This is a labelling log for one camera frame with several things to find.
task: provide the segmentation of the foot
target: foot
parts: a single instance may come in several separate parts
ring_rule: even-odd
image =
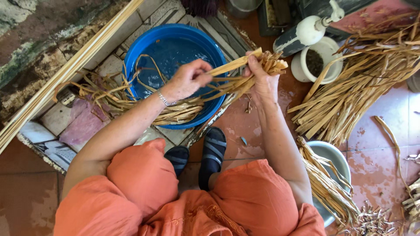
[[[185,146],[175,146],[169,149],[164,157],[172,163],[176,177],[178,177],[188,162],[189,149]]]
[[[200,189],[209,191],[209,178],[213,173],[220,172],[225,151],[225,134],[221,129],[211,127],[204,137],[203,157],[198,173]]]

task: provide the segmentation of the orange skirt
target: orange skirt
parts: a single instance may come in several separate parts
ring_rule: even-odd
[[[315,207],[298,211],[288,183],[267,160],[222,172],[215,188],[187,190],[155,139],[115,155],[107,176],[74,186],[56,213],[56,236],[325,235]]]

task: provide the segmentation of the metal container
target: metal container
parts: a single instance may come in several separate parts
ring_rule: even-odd
[[[347,164],[346,158],[343,156],[343,154],[336,148],[335,146],[322,141],[310,141],[308,142],[308,145],[312,148],[315,154],[329,159],[334,166],[336,167],[337,171],[351,184],[352,179],[350,176],[350,168]],[[333,173],[333,171],[324,166],[327,172],[330,174],[331,178],[337,182],[345,191],[350,192],[350,188],[346,187]],[[335,217],[328,212],[328,210],[318,201],[318,199],[312,197],[312,200],[314,202],[314,206],[318,210],[319,214],[322,216],[322,219],[324,220],[324,227],[327,227],[330,225],[334,220]]]
[[[237,18],[247,17],[263,0],[225,0],[228,12]]]

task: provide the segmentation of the water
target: water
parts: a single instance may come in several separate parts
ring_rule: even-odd
[[[212,67],[215,67],[210,54],[189,39],[160,39],[145,48],[142,54],[151,56],[159,67],[160,72],[168,79],[172,78],[181,65],[199,58],[210,63]],[[155,65],[149,57],[142,57],[137,67],[155,68]],[[155,89],[163,86],[163,81],[156,70],[142,70],[139,79],[145,85]],[[139,84],[136,79],[133,81],[133,87],[137,93],[138,99],[146,98],[151,94],[151,92]],[[195,93],[194,96],[206,93],[207,91],[209,91],[208,88],[202,88]]]

